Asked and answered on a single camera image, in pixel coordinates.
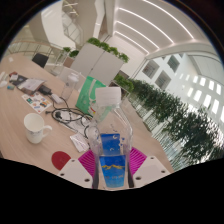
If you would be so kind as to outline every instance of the white wall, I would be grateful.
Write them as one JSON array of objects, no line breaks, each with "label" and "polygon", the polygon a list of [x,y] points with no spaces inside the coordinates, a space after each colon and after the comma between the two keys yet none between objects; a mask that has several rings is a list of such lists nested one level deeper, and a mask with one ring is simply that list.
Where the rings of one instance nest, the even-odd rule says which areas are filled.
[{"label": "white wall", "polygon": [[132,76],[144,60],[145,54],[117,36],[111,37],[107,43],[111,47],[116,47],[120,53],[124,53],[130,58],[128,63],[125,63],[120,70],[128,76]]},{"label": "white wall", "polygon": [[90,38],[93,37],[95,23],[97,18],[97,12],[95,7],[95,0],[82,0],[77,5],[77,11],[79,16],[77,23],[83,30],[83,44]]},{"label": "white wall", "polygon": [[62,1],[58,1],[39,12],[29,22],[35,39],[44,40],[60,47],[73,47],[75,42],[64,35],[62,25]]},{"label": "white wall", "polygon": [[80,39],[80,36],[82,31],[78,25],[75,24],[66,13],[63,14],[62,23],[65,25],[65,27],[67,27],[68,34],[72,40],[75,41],[75,43],[81,45],[82,40]]},{"label": "white wall", "polygon": [[95,1],[95,7],[96,7],[96,23],[95,28],[93,32],[93,37],[98,38],[100,33],[100,28],[103,22],[103,18],[105,16],[105,7],[104,7],[104,0],[96,0]]},{"label": "white wall", "polygon": [[[182,102],[188,103],[188,104],[192,105],[194,108],[199,108],[200,105],[203,105],[206,95],[210,95],[211,96],[211,102],[210,102],[211,107],[210,107],[210,110],[208,111],[208,115],[216,123],[219,123],[220,129],[222,131],[224,131],[224,123],[222,121],[220,121],[220,117],[221,117],[223,106],[224,106],[224,94],[223,94],[224,86],[221,85],[221,95],[219,95],[216,92],[216,89],[217,89],[217,84],[220,85],[220,83],[217,83],[214,80],[211,80],[207,77],[198,75],[194,65],[192,64],[192,61],[190,60],[190,58],[188,57],[187,54],[184,54],[182,58],[179,56],[179,54],[174,54],[174,56],[180,63],[180,65],[175,73],[167,64],[168,60],[171,57],[171,55],[169,55],[169,56],[166,56],[164,60],[162,58],[156,58],[153,60],[154,62],[156,62],[158,64],[159,68],[152,79],[150,79],[148,76],[146,76],[142,72],[142,70],[148,64],[149,61],[147,61],[142,66],[142,69],[138,72],[135,79],[145,80],[146,82],[148,82],[150,84],[154,84],[155,87],[159,88],[155,84],[155,81],[157,80],[157,78],[159,77],[161,72],[165,71],[165,73],[171,78],[169,85],[166,87],[166,91],[171,94],[174,94],[175,96],[180,97]],[[194,83],[193,80],[196,76],[198,77],[198,80],[197,80],[197,83]],[[200,85],[201,78],[206,79],[204,86]],[[209,89],[210,81],[214,81],[214,89],[213,90]],[[192,92],[191,96],[188,97],[188,91],[190,88],[193,88],[193,92]],[[200,90],[202,92],[201,97],[198,102],[194,100],[194,96],[195,96],[195,93],[197,90]],[[219,101],[219,107],[218,107],[218,111],[216,114],[212,112],[212,108],[213,108],[215,99]]]}]

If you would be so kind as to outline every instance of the mug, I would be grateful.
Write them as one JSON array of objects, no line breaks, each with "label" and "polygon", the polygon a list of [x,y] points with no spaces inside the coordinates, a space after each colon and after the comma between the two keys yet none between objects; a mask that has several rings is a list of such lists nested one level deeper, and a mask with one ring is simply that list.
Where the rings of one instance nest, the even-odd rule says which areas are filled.
[{"label": "mug", "polygon": [[[35,113],[30,113],[25,116],[24,126],[26,128],[27,139],[34,144],[41,142],[42,138],[46,137],[52,131],[52,127],[44,125],[44,119]],[[44,129],[49,129],[49,131],[43,134]]]}]

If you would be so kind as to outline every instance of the water bottle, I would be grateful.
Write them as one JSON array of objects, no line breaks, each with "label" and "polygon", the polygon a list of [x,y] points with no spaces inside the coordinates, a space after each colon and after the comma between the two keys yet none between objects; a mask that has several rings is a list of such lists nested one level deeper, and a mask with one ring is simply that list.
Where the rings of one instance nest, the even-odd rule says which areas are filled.
[{"label": "water bottle", "polygon": [[121,88],[97,88],[95,95],[96,112],[88,128],[97,167],[94,179],[105,190],[128,189],[132,127],[120,108]]},{"label": "water bottle", "polygon": [[68,75],[67,82],[65,83],[64,88],[61,93],[61,97],[64,100],[69,99],[69,97],[71,96],[72,91],[78,81],[79,81],[79,76],[76,75],[75,73],[71,73]]}]

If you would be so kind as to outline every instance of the ceiling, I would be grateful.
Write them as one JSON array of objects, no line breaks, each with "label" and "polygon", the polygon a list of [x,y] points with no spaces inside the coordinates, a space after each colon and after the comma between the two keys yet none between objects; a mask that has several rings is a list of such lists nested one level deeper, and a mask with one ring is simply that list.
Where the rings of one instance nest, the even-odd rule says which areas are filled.
[{"label": "ceiling", "polygon": [[113,18],[107,26],[117,35],[135,44],[146,54],[183,44],[211,45],[203,31],[184,13],[160,0],[105,0],[114,2]]},{"label": "ceiling", "polygon": [[189,55],[197,52],[197,57],[193,54],[191,59],[199,74],[211,78],[216,74],[215,79],[223,83],[223,66],[206,34],[173,5],[162,0],[95,0],[95,8],[92,0],[66,0],[63,5],[74,3],[77,4],[64,9],[68,12],[75,10],[78,14],[80,9],[80,17],[85,17],[85,21],[89,23],[88,26],[85,22],[85,27],[82,27],[84,33],[86,30],[86,40],[91,37],[89,30],[93,28],[90,26],[96,22],[93,21],[99,11],[96,7],[101,4],[105,8],[101,24],[97,21],[101,25],[101,34],[107,33],[123,39],[140,50],[146,59],[181,52],[189,52]]}]

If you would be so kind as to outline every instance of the cable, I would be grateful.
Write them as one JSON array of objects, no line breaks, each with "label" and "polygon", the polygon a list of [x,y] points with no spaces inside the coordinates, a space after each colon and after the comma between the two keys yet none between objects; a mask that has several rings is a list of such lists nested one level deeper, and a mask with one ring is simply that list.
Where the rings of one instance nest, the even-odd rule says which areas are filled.
[{"label": "cable", "polygon": [[[83,113],[83,112],[82,112],[81,110],[79,110],[79,109],[76,109],[76,108],[70,108],[70,107],[68,106],[66,100],[63,99],[62,97],[60,97],[60,98],[61,98],[62,100],[64,100],[64,102],[65,102],[67,108],[56,108],[55,105],[54,105],[54,100],[51,99],[51,100],[53,101],[53,107],[54,107],[54,110],[53,110],[53,111],[45,111],[45,114],[49,114],[49,113],[51,113],[51,116],[52,116],[52,118],[53,118],[54,120],[58,121],[59,123],[62,123],[63,125],[67,126],[68,128],[70,128],[70,129],[72,129],[72,130],[75,130],[75,129],[72,128],[72,127],[70,127],[70,126],[69,126],[69,123],[72,122],[72,121],[78,121],[78,120],[80,120],[80,123],[82,124],[82,126],[85,127],[85,129],[84,129],[84,137],[88,139],[88,137],[87,137],[87,135],[86,135],[86,130],[87,130],[87,128],[89,127],[89,125],[85,126],[85,125],[83,124],[83,122],[82,122],[82,118],[85,118],[85,119],[87,119],[87,120],[90,121],[91,118],[92,118],[93,116],[91,116],[91,115],[89,115],[89,114],[85,114],[85,113]],[[64,112],[68,112],[68,113],[69,113],[69,115],[70,115],[70,119],[69,119],[69,120],[64,120],[64,119],[62,119],[62,117],[61,117],[61,112],[62,112],[62,111],[64,111]],[[71,114],[79,115],[80,117],[77,118],[77,119],[72,119]]]}]

